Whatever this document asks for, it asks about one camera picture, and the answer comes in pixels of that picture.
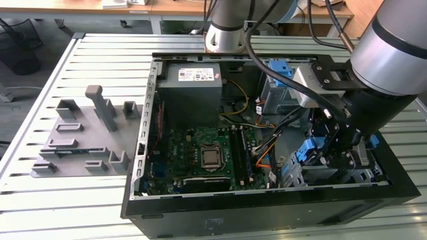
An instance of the motherboard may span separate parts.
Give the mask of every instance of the motherboard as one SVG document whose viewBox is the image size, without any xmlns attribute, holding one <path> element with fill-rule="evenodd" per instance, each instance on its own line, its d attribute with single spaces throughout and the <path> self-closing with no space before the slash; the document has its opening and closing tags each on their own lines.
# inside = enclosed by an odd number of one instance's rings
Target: motherboard
<svg viewBox="0 0 427 240">
<path fill-rule="evenodd" d="M 171 129 L 167 139 L 163 157 L 153 155 L 153 195 L 266 188 L 251 159 L 253 128 Z"/>
</svg>

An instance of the aluminum workbench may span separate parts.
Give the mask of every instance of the aluminum workbench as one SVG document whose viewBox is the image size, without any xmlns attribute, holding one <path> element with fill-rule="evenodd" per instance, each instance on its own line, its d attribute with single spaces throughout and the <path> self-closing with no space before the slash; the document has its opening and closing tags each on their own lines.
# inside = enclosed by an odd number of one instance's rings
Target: aluminum workbench
<svg viewBox="0 0 427 240">
<path fill-rule="evenodd" d="M 330 54 L 337 62 L 350 54 L 305 37 L 254 37 L 258 53 Z M 145 104 L 153 52 L 203 52 L 201 36 L 87 34 L 72 39 L 0 161 L 0 239 L 141 240 L 142 232 L 120 219 L 126 176 L 32 178 L 31 167 L 47 141 L 60 99 L 79 106 L 88 85 L 102 85 L 112 104 Z M 249 232 L 203 239 L 426 239 L 427 122 L 413 103 L 382 129 L 422 196 L 386 207 L 347 225 Z"/>
</svg>

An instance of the yellow wire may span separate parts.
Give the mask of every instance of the yellow wire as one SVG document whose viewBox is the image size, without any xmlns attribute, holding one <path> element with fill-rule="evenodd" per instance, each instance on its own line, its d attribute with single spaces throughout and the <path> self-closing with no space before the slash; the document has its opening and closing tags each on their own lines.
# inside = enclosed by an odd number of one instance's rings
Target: yellow wire
<svg viewBox="0 0 427 240">
<path fill-rule="evenodd" d="M 237 114 L 242 113 L 249 108 L 249 105 L 250 105 L 249 95 L 247 95 L 246 91 L 243 90 L 243 88 L 239 86 L 239 84 L 235 81 L 229 80 L 229 79 L 227 79 L 227 81 L 230 81 L 241 89 L 241 91 L 242 91 L 242 93 L 245 95 L 246 103 L 245 103 L 245 107 L 242 108 L 242 110 L 235 111 L 235 112 L 223 112 L 223 113 L 219 114 L 219 115 L 223 115 L 223 116 L 237 115 Z"/>
</svg>

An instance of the screw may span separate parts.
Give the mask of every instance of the screw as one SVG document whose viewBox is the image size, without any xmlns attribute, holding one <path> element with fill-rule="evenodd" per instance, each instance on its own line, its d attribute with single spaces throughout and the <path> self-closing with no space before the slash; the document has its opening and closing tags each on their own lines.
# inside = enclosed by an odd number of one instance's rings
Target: screw
<svg viewBox="0 0 427 240">
<path fill-rule="evenodd" d="M 325 158 L 325 157 L 321 157 L 321 163 L 322 163 L 323 165 L 326 165 L 326 164 L 327 164 L 327 160 L 326 160 L 326 158 Z"/>
</svg>

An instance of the ram slot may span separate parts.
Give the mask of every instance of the ram slot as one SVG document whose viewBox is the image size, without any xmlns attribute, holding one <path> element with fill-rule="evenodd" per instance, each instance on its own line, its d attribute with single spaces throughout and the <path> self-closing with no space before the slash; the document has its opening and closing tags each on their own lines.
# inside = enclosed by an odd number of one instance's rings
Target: ram slot
<svg viewBox="0 0 427 240">
<path fill-rule="evenodd" d="M 229 136 L 235 184 L 243 186 L 246 183 L 249 183 L 250 176 L 247 173 L 246 151 L 243 145 L 245 140 L 242 139 L 242 130 L 237 128 L 231 129 L 229 131 Z"/>
<path fill-rule="evenodd" d="M 246 131 L 241 129 L 242 135 L 242 145 L 243 145 L 243 159 L 245 159 L 245 166 L 246 166 L 246 175 L 250 182 L 254 182 L 253 178 L 253 166 L 251 166 L 251 153 L 250 153 L 250 146 L 246 143 Z"/>
</svg>

